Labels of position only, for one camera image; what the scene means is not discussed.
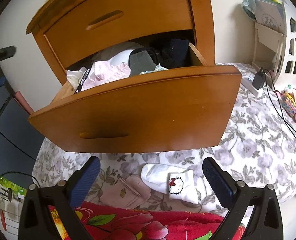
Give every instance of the hello kitty sock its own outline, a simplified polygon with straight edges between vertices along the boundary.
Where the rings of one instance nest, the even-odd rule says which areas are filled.
[[[180,177],[182,179],[183,190],[178,194],[170,194],[169,184],[171,180],[169,181],[169,179],[176,179],[176,177]],[[148,163],[144,165],[141,171],[141,179],[151,189],[164,194],[169,194],[170,199],[181,199],[198,204],[198,194],[195,189],[192,170],[186,170],[164,164]]]
[[[169,199],[181,199],[198,204],[198,194],[195,189],[192,170],[183,173],[170,173]]]

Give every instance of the red flower pattern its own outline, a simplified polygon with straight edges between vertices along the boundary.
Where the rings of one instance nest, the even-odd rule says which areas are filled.
[[[109,240],[166,240],[167,226],[158,221],[152,221],[149,213],[140,213],[135,216],[123,217],[111,224],[112,232]]]

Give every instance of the wooden drawer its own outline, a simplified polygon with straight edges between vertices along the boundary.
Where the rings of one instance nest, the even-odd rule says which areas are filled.
[[[114,44],[193,29],[188,0],[86,0],[61,17],[45,38],[64,68]]]
[[[70,152],[141,153],[216,146],[242,76],[230,65],[201,66],[202,56],[193,45],[190,48],[196,66],[133,76],[70,96],[66,84],[29,121]]]

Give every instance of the pink clothing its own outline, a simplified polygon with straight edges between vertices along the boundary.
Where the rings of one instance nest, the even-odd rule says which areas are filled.
[[[108,61],[96,61],[93,63],[88,78],[82,85],[81,91],[119,79],[128,78],[130,72],[131,70],[128,64],[124,62],[113,66]]]
[[[105,206],[134,209],[145,203],[151,196],[149,188],[138,175],[130,175],[126,180],[117,182],[100,197]]]

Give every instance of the floral bedsheet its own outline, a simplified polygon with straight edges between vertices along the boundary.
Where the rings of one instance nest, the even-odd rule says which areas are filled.
[[[233,65],[242,74],[255,74],[251,65]],[[279,109],[277,97],[268,89],[274,105]],[[296,130],[296,123],[285,111],[284,116]],[[256,98],[240,85],[227,128],[216,147],[138,154],[87,154],[65,152],[45,138],[33,175],[42,187],[55,185],[80,169],[90,155],[99,157],[101,171],[86,201],[97,204],[100,204],[103,192],[114,185],[119,177],[125,179],[131,174],[140,174],[146,163],[161,163],[193,170],[199,203],[169,200],[167,195],[152,190],[149,200],[137,209],[211,212],[224,216],[227,209],[222,208],[202,172],[202,161],[209,156],[235,180],[244,180],[252,187],[273,184],[280,203],[296,194],[296,140],[278,117],[265,86],[264,94]]]

